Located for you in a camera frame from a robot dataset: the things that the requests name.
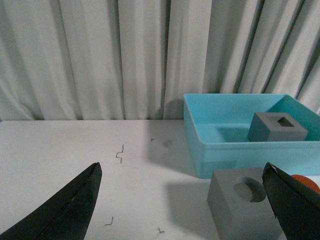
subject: gray block with round hole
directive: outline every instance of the gray block with round hole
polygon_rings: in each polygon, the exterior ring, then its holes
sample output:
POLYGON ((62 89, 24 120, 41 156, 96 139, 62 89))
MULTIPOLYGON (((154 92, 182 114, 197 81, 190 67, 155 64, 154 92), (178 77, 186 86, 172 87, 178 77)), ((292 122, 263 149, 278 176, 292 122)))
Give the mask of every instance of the gray block with round hole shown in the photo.
POLYGON ((285 112, 256 112, 248 132, 251 142, 304 141, 308 131, 285 112))
POLYGON ((261 168, 213 171, 207 202, 221 240, 277 240, 282 232, 261 168))

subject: white curtain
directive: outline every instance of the white curtain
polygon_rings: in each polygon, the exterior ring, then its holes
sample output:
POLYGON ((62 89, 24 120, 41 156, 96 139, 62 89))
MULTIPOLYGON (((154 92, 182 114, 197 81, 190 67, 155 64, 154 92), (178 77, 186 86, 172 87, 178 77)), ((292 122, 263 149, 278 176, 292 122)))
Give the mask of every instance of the white curtain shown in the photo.
POLYGON ((319 0, 0 0, 0 120, 181 119, 186 93, 320 114, 319 0))

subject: table surface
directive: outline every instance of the table surface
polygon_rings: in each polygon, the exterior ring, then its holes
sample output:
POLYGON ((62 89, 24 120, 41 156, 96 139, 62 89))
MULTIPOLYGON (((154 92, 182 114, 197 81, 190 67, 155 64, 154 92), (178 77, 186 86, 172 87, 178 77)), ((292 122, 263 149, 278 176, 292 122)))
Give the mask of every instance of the table surface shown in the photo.
POLYGON ((1 122, 0 233, 95 162, 102 180, 86 240, 219 240, 183 120, 1 122))

